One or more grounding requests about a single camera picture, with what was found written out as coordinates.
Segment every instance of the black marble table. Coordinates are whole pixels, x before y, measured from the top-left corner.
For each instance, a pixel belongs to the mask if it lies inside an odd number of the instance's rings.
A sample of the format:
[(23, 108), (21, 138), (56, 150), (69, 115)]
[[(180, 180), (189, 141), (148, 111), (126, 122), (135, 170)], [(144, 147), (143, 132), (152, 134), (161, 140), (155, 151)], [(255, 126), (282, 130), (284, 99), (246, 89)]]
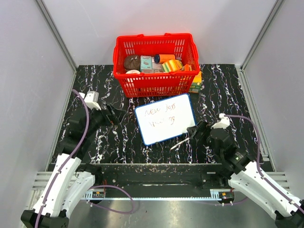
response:
[[(190, 93), (196, 121), (216, 121), (219, 113), (237, 114), (249, 117), (243, 91), (234, 65), (200, 65), (203, 72), (203, 86), (198, 94)], [(114, 78), (112, 65), (80, 66), (73, 88), (87, 93), (99, 92), (99, 104), (112, 104), (127, 111), (122, 126), (101, 126), (91, 135), (92, 145), (88, 148), (83, 163), (217, 163), (208, 147), (197, 143), (184, 143), (175, 150), (170, 148), (182, 140), (176, 137), (161, 142), (157, 148), (145, 146), (134, 115), (137, 106), (167, 97), (126, 98), (118, 81)], [(67, 121), (73, 111), (83, 108), (81, 101), (71, 95), (61, 127), (58, 143), (51, 164), (56, 162), (58, 145), (64, 139)], [(257, 139), (249, 122), (233, 119), (228, 128), (236, 144), (249, 154), (256, 154)]]

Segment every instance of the metal frame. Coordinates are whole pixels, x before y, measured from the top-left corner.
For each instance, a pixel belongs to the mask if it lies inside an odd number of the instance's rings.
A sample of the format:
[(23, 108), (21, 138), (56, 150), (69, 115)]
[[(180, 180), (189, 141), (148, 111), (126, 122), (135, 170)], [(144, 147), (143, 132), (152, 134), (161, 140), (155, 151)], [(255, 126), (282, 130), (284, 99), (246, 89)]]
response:
[(246, 104), (250, 113), (250, 118), (253, 120), (253, 122), (256, 124), (258, 131), (260, 132), (261, 136), (261, 153), (263, 156), (264, 161), (270, 161), (272, 168), (274, 171), (276, 171), (276, 165), (274, 163), (272, 154), (271, 154), (271, 146), (269, 142), (267, 141), (264, 128), (262, 126), (261, 118), (259, 116), (259, 113), (257, 111), (256, 103), (253, 99), (251, 89), (249, 87), (248, 80), (246, 78), (245, 71), (241, 69), (240, 66), (236, 66), (238, 78), (240, 81), (240, 84), (242, 86), (242, 90), (244, 92), (244, 97), (246, 100)]
[(66, 114), (66, 111), (67, 111), (67, 105), (68, 105), (68, 102), (69, 102), (69, 99), (70, 99), (70, 96), (71, 96), (71, 92), (72, 92), (72, 89), (73, 89), (73, 85), (74, 85), (75, 79), (76, 79), (76, 71), (73, 74), (72, 81), (71, 81), (70, 86), (69, 86), (69, 88), (67, 90), (67, 94), (66, 94), (66, 98), (65, 98), (65, 103), (64, 103), (61, 115), (60, 115), (60, 119), (59, 119), (58, 125), (57, 125), (55, 137), (54, 137), (54, 140), (53, 140), (53, 143), (52, 143), (52, 146), (51, 146), (51, 150), (50, 150), (50, 155), (48, 157), (47, 164), (46, 164), (46, 167), (44, 169), (45, 171), (48, 170), (48, 166), (49, 166), (50, 161), (51, 161), (51, 159), (53, 157), (53, 154), (54, 154), (57, 142), (58, 142), (58, 137), (59, 137), (59, 134), (60, 134), (60, 130), (61, 130), (61, 126), (62, 126), (63, 120), (65, 118), (65, 114)]
[(78, 66), (76, 65), (75, 61), (73, 60), (70, 52), (68, 51), (60, 33), (58, 32), (58, 29), (56, 27), (56, 25), (53, 22), (53, 19), (49, 13), (49, 11), (47, 10), (43, 0), (35, 0), (35, 2), (37, 3), (38, 8), (40, 9), (49, 29), (51, 30), (51, 32), (54, 35), (55, 40), (57, 41), (60, 49), (62, 50), (64, 56), (66, 57), (66, 60), (68, 61), (69, 65), (71, 66), (71, 68), (73, 69), (73, 71), (75, 72), (78, 68)]
[[(286, 176), (283, 172), (266, 172), (273, 180), (275, 180), (280, 186), (282, 186), (286, 191), (290, 191)], [(41, 197), (41, 194), (43, 193), (44, 188), (46, 187), (49, 178), (51, 177), (52, 172), (38, 172), (30, 198), (27, 202), (26, 209), (32, 209), (32, 207), (35, 205), (35, 203), (38, 201), (38, 199)], [(69, 183), (69, 187), (72, 186), (72, 184), (77, 180), (77, 177), (75, 175), (72, 176), (71, 181)], [(107, 200), (126, 200), (128, 198), (107, 198)], [(137, 200), (156, 200), (153, 199), (145, 199), (145, 198), (136, 198)], [(161, 200), (172, 200), (170, 198), (161, 198)], [(192, 198), (174, 198), (174, 200), (189, 200), (192, 201)]]
[(258, 45), (260, 44), (261, 40), (263, 39), (264, 35), (266, 34), (266, 32), (268, 31), (272, 21), (274, 20), (274, 18), (276, 17), (276, 15), (278, 14), (279, 10), (281, 9), (283, 3), (285, 2), (285, 0), (276, 0), (273, 8), (271, 9), (264, 25), (262, 26), (255, 42), (253, 43), (249, 53), (247, 54), (241, 68), (243, 70), (245, 70), (245, 68), (247, 67), (249, 61), (251, 60), (254, 52), (256, 51)]

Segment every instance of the red basket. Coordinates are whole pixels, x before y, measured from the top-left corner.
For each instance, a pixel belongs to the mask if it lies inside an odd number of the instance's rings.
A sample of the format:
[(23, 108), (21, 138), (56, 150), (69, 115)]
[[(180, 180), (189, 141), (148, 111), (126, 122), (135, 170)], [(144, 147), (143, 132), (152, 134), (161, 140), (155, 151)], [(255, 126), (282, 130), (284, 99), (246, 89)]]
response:
[[(192, 71), (126, 74), (124, 59), (128, 55), (154, 56), (175, 54), (183, 64), (190, 64)], [(200, 72), (199, 57), (192, 35), (189, 33), (163, 36), (121, 36), (116, 40), (113, 53), (113, 74), (127, 97), (171, 96), (187, 93)]]

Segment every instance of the blue whiteboard frame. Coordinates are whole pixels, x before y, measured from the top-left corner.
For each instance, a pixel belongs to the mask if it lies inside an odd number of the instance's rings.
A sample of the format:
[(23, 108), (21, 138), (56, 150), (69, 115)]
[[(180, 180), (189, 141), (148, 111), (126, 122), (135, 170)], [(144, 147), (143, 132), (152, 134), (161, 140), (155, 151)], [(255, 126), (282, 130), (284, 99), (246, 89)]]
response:
[[(174, 98), (174, 97), (178, 97), (178, 96), (182, 96), (182, 95), (188, 95), (188, 99), (189, 99), (189, 102), (190, 102), (190, 107), (191, 107), (191, 111), (192, 111), (194, 123), (195, 123), (195, 125), (196, 125), (196, 119), (195, 119), (195, 115), (194, 115), (192, 103), (191, 103), (191, 100), (190, 100), (190, 95), (189, 95), (189, 94), (180, 94), (180, 95), (177, 95), (177, 96), (172, 96), (172, 97), (168, 97), (168, 98), (166, 98), (166, 99), (162, 99), (162, 100), (159, 100), (159, 101), (155, 101), (155, 102), (152, 102), (152, 103), (149, 103), (149, 104), (141, 105), (141, 106), (138, 106), (138, 107), (136, 107), (136, 108), (134, 109), (136, 121), (137, 121), (137, 123), (138, 123), (139, 130), (140, 130), (140, 132), (141, 132), (141, 135), (143, 136), (142, 130), (141, 130), (141, 126), (140, 126), (140, 124), (139, 124), (139, 122), (138, 122), (138, 118), (137, 118), (137, 114), (136, 114), (136, 109), (137, 109), (137, 108), (143, 107), (143, 106), (147, 106), (147, 105), (152, 105), (152, 104), (155, 104), (155, 103), (157, 103), (157, 102), (164, 101), (164, 100), (168, 100), (168, 99), (171, 99), (171, 98)], [(176, 136), (174, 136), (174, 137), (171, 137), (171, 138), (168, 138), (168, 139), (164, 139), (164, 140), (162, 140), (162, 141), (159, 141), (158, 143), (161, 143), (161, 142), (166, 141), (166, 140), (169, 140), (169, 139), (173, 139), (173, 138), (175, 138), (175, 137), (179, 137), (179, 136), (181, 136), (181, 135), (182, 135), (182, 134), (179, 134), (179, 135), (176, 135)], [(144, 142), (143, 137), (142, 137), (142, 141), (143, 141), (143, 144), (144, 144), (145, 146), (151, 146), (151, 145), (156, 144), (156, 143), (151, 143), (151, 144), (148, 144), (148, 145), (147, 145), (147, 144)]]

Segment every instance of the orange cylinder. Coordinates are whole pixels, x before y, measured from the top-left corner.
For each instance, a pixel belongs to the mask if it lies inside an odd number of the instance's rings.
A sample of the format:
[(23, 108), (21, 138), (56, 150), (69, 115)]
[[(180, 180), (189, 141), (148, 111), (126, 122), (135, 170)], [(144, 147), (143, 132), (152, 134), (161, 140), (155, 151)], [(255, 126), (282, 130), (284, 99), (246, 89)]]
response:
[(171, 59), (175, 59), (175, 55), (155, 55), (154, 62), (155, 63), (164, 63)]

